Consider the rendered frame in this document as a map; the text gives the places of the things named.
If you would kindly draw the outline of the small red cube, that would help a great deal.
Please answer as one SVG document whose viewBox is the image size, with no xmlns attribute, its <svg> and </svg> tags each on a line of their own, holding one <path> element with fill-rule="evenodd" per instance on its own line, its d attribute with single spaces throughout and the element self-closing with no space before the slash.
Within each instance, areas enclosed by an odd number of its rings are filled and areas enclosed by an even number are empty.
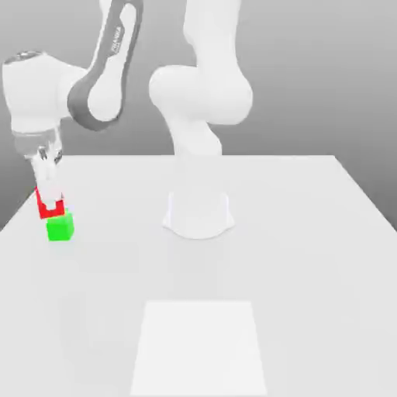
<svg viewBox="0 0 397 397">
<path fill-rule="evenodd" d="M 61 196 L 60 200 L 57 200 L 55 203 L 54 209 L 48 209 L 46 205 L 42 202 L 39 190 L 35 187 L 35 194 L 36 194 L 36 202 L 39 211 L 39 215 L 41 219 L 48 219 L 55 216 L 63 216 L 65 214 L 65 207 L 64 207 L 64 197 Z"/>
</svg>

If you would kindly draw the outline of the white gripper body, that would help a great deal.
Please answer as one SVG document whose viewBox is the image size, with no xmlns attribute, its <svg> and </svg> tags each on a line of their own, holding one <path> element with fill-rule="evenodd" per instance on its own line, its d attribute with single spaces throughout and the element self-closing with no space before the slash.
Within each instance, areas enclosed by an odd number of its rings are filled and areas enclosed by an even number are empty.
<svg viewBox="0 0 397 397">
<path fill-rule="evenodd" d="M 31 163 L 41 199 L 60 200 L 62 192 L 54 159 L 52 157 L 46 159 L 34 157 Z"/>
</svg>

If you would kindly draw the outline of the small green cube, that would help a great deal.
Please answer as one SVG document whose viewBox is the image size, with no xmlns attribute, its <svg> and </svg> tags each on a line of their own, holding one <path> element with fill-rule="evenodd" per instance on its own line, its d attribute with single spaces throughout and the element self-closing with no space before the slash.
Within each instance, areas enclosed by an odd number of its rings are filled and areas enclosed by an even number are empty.
<svg viewBox="0 0 397 397">
<path fill-rule="evenodd" d="M 74 234 L 73 215 L 65 209 L 63 215 L 49 218 L 46 227 L 49 241 L 68 241 Z"/>
</svg>

